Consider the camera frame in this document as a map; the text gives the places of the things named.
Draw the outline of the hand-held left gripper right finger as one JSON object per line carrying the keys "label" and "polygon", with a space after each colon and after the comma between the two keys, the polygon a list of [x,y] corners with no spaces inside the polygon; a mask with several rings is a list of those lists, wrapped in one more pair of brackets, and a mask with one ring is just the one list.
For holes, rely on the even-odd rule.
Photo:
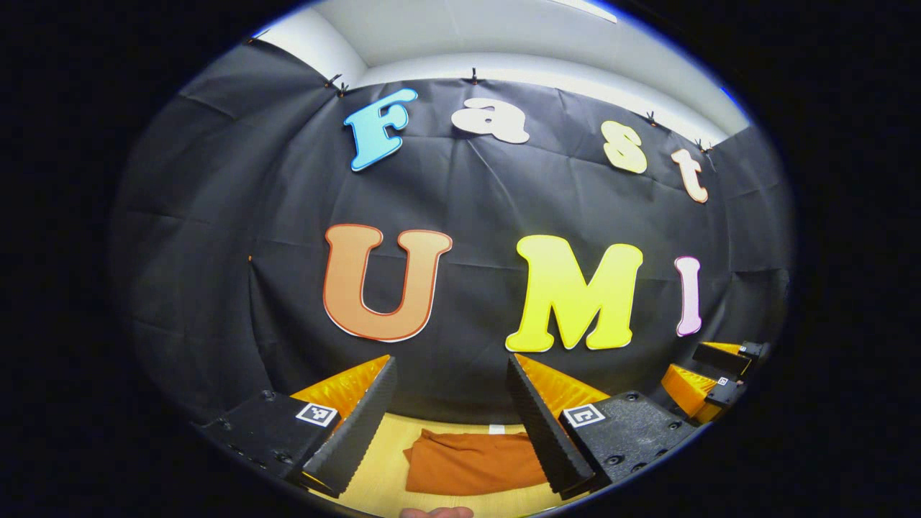
{"label": "hand-held left gripper right finger", "polygon": [[699,433],[638,391],[572,404],[553,416],[515,356],[509,356],[506,385],[550,488],[562,499],[625,484]]}

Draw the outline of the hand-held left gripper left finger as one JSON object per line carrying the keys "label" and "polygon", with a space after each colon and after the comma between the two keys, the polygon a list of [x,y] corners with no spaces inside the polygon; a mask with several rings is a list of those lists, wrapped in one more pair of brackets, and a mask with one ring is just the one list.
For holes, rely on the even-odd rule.
{"label": "hand-held left gripper left finger", "polygon": [[274,479],[337,498],[348,488],[396,387],[381,356],[287,396],[264,390],[198,430]]}

